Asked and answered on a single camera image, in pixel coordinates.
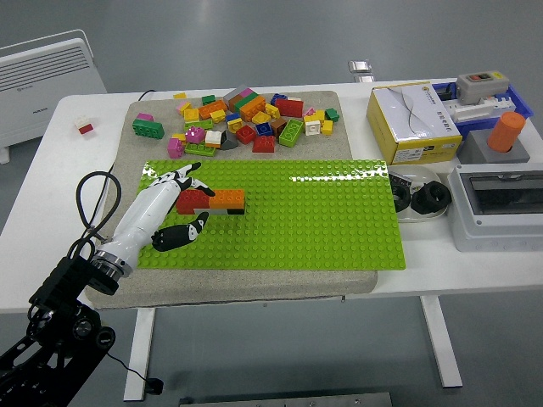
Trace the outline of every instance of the white plate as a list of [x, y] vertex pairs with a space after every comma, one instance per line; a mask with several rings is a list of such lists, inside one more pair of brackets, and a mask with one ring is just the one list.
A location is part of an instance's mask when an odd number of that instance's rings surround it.
[[[405, 176], [411, 180], [411, 195], [421, 189], [424, 184], [428, 184], [431, 181], [441, 182], [435, 172], [426, 167], [422, 167], [421, 165], [391, 165], [389, 166], [389, 173], [391, 172]], [[437, 212], [433, 212], [432, 214], [421, 215], [414, 211], [411, 208], [411, 205], [409, 205], [396, 215], [398, 216], [398, 221], [400, 223], [415, 223], [438, 218], [444, 214], [446, 210], [447, 208], [443, 208]]]

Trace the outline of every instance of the gray block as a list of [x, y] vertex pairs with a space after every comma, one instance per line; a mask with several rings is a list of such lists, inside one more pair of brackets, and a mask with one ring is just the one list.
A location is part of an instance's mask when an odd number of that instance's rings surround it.
[[221, 150], [232, 150], [239, 145], [238, 138], [228, 129], [222, 132]]
[[490, 148], [486, 141], [491, 132], [491, 129], [469, 132], [466, 141], [457, 153], [462, 164], [506, 164], [529, 161], [529, 154], [518, 139], [507, 153], [498, 153]]

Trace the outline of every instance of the cardboard box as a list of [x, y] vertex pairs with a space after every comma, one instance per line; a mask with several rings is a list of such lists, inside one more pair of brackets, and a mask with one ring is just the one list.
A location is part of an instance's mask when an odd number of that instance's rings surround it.
[[367, 119], [387, 164], [448, 161], [462, 141], [429, 82], [374, 88]]

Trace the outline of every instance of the orange cylinder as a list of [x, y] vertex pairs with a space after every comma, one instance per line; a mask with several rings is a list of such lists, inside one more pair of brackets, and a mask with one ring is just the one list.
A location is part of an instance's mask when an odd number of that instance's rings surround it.
[[507, 153], [517, 140], [526, 119], [518, 113], [506, 112], [495, 124], [486, 143], [498, 153]]

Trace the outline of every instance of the white robotic forearm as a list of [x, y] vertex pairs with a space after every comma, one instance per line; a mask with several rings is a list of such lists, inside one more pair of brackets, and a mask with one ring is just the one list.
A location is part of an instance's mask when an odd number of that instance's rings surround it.
[[201, 163], [187, 165], [157, 178], [141, 191], [126, 211], [110, 242], [100, 245], [92, 264], [118, 281], [129, 276], [137, 266], [137, 257], [143, 246], [150, 243], [159, 251], [178, 248], [194, 241], [204, 228], [208, 214], [201, 214], [187, 225], [178, 225], [157, 231], [175, 204], [180, 191], [190, 187], [200, 189], [209, 196], [215, 193], [203, 182], [187, 174]]

